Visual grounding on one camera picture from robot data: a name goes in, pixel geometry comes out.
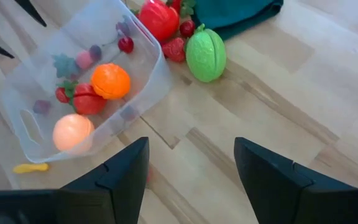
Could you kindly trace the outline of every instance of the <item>red cherry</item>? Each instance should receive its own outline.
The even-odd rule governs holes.
[[[123,37],[118,40],[118,48],[129,54],[134,50],[134,41],[130,37]]]
[[[66,96],[65,89],[63,87],[58,87],[55,91],[56,98],[61,103],[68,103],[70,101],[69,97]]]
[[[185,21],[180,24],[179,31],[183,37],[191,37],[194,34],[194,30],[196,29],[196,24],[191,21]]]

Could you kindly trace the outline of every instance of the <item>plastic orange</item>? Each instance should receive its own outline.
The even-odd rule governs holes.
[[[115,100],[129,92],[131,78],[120,66],[108,63],[96,67],[91,84],[96,94],[107,100]]]

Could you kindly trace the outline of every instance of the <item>green fabric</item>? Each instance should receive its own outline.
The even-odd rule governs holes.
[[[226,40],[280,12],[283,0],[196,0],[193,21]]]

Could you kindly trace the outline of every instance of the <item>wooden floor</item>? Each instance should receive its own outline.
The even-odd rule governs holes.
[[[16,56],[0,56],[0,88],[88,1],[33,0],[42,28],[0,0],[0,45]],[[285,0],[277,17],[225,44],[221,79],[200,83],[170,63],[175,86],[166,98],[104,151],[51,163],[46,173],[11,173],[26,159],[1,111],[0,189],[61,187],[141,136],[150,138],[153,176],[139,223],[257,223],[234,165],[237,136],[358,187],[358,0]]]

